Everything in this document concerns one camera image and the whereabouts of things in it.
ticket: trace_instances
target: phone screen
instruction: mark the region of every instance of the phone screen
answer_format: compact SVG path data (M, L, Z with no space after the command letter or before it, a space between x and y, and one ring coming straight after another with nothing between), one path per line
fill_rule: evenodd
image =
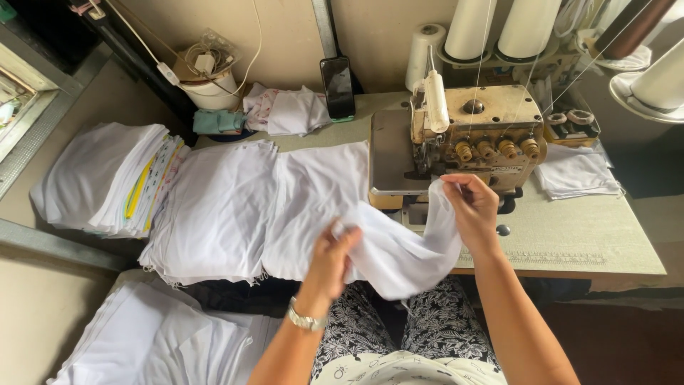
M349 59L340 57L321 60L321 74L326 88L328 113L332 119L343 119L356 113Z

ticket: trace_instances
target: overlock sewing machine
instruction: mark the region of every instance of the overlock sewing machine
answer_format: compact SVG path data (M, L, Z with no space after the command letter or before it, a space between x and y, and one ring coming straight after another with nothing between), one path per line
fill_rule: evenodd
M537 103L521 85L445 90L431 57L406 109L373 115L371 204L401 209L426 201L438 176L472 173L500 196L499 214L512 212L547 154Z

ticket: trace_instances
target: white bucket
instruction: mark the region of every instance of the white bucket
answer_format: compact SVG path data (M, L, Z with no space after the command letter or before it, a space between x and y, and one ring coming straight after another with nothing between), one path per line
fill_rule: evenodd
M197 108L205 108L208 110L230 110L234 108L237 103L240 102L240 98L237 94L231 95L231 92L237 90L233 72L228 71L228 76L214 79L214 81L230 92L222 90L212 82L199 86L181 84L181 88L185 91L187 96L190 97L192 102L195 103Z

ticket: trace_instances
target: silver watch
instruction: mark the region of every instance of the silver watch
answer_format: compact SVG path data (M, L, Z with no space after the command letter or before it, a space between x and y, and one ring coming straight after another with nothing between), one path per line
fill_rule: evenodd
M301 327L302 329L308 329L312 332L323 329L326 324L328 323L328 316L324 316L322 318L313 318L309 316L300 316L297 314L297 312L294 309L294 305L297 299L295 297L292 297L290 299L290 306L287 308L287 316L290 318L290 321L297 325L298 327Z

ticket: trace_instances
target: black and white floral pants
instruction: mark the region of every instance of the black and white floral pants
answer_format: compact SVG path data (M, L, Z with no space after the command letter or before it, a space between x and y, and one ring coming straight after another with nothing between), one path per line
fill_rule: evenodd
M409 298L401 349L431 360L470 358L498 366L494 350L453 275L432 290ZM336 358L360 353L385 355L396 350L363 286L354 282L330 307L311 376L316 378L323 365Z

